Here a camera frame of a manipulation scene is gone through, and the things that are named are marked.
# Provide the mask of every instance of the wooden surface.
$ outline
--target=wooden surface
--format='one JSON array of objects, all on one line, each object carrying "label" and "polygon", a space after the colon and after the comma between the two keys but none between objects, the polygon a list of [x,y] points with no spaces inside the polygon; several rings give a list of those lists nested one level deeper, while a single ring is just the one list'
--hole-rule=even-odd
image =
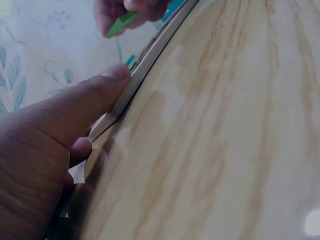
[{"label": "wooden surface", "polygon": [[320,1],[200,0],[95,143],[81,239],[309,239],[319,137]]}]

